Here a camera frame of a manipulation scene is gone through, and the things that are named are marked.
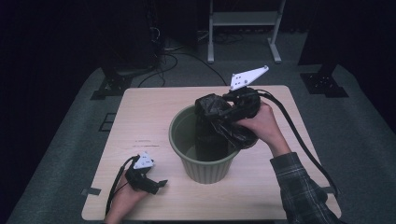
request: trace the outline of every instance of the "white mounting plate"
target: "white mounting plate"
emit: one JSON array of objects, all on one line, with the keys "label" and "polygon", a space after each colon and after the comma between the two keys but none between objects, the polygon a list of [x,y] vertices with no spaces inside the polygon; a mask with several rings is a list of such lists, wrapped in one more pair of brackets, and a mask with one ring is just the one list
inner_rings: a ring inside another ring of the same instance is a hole
[{"label": "white mounting plate", "polygon": [[139,156],[140,156],[139,160],[137,160],[137,162],[134,164],[134,169],[137,170],[137,169],[152,167],[154,165],[154,162],[149,157],[149,154],[147,152],[143,152]]},{"label": "white mounting plate", "polygon": [[246,87],[248,84],[252,83],[262,74],[268,71],[268,66],[265,65],[262,68],[254,69],[251,71],[233,74],[233,78],[231,79],[231,91],[236,91],[241,89],[242,87]]}]

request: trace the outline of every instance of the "green plastic pot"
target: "green plastic pot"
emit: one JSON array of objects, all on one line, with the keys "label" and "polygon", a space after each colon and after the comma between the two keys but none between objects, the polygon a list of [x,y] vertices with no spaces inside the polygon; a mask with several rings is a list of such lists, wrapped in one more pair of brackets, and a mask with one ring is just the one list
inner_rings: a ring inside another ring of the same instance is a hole
[{"label": "green plastic pot", "polygon": [[169,127],[169,141],[192,180],[201,184],[213,184],[227,175],[233,158],[239,150],[228,147],[228,155],[221,160],[198,161],[194,142],[196,121],[194,109],[195,106],[190,105],[175,115]]}]

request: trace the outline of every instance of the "human hand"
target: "human hand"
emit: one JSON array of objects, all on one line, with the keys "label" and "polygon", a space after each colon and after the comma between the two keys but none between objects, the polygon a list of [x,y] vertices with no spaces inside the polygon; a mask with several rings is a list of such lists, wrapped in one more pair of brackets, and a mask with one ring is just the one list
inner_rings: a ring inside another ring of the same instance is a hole
[{"label": "human hand", "polygon": [[143,190],[133,189],[131,185],[128,184],[124,172],[116,187],[116,194],[113,197],[111,208],[106,215],[105,223],[121,223],[123,218],[134,209],[134,206],[147,195],[149,194]]},{"label": "human hand", "polygon": [[268,104],[262,102],[260,110],[254,118],[240,119],[236,124],[253,131],[268,145],[274,157],[291,152],[285,137],[276,123],[273,109]]}]

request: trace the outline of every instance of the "person's left hand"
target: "person's left hand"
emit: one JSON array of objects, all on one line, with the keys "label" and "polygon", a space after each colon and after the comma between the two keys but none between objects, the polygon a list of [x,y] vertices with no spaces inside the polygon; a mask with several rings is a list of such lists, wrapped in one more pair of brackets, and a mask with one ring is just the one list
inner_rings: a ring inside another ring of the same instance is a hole
[{"label": "person's left hand", "polygon": [[111,208],[105,218],[106,224],[120,223],[122,219],[134,209],[134,206],[138,202],[149,195],[143,190],[134,190],[131,185],[128,184],[125,178],[125,172],[120,178],[120,182],[116,187],[116,190],[117,189],[118,191],[114,195]]}]

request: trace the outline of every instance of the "wooden table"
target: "wooden table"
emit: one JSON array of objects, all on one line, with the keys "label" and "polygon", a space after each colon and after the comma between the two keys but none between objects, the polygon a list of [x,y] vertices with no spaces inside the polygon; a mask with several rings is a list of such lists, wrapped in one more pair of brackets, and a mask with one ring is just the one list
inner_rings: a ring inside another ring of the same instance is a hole
[{"label": "wooden table", "polygon": [[[253,86],[271,92],[288,110],[297,130],[312,154],[318,158],[296,104],[286,86]],[[209,93],[222,95],[228,87],[186,87],[129,89],[119,111],[98,165],[92,188],[99,195],[88,195],[82,210],[86,220],[105,216],[106,200],[115,176],[130,157],[147,151],[155,166],[148,172],[154,181],[168,179],[156,195],[149,195],[127,219],[135,220],[276,220],[286,219],[279,186],[269,162],[267,145],[259,141],[241,150],[233,159],[229,173],[220,182],[203,185],[191,180],[179,156],[171,148],[168,131],[175,114]],[[329,183],[307,158],[289,124],[272,102],[276,120],[292,150],[296,151],[310,174],[322,187]],[[340,217],[337,201],[329,194],[327,205]]]}]

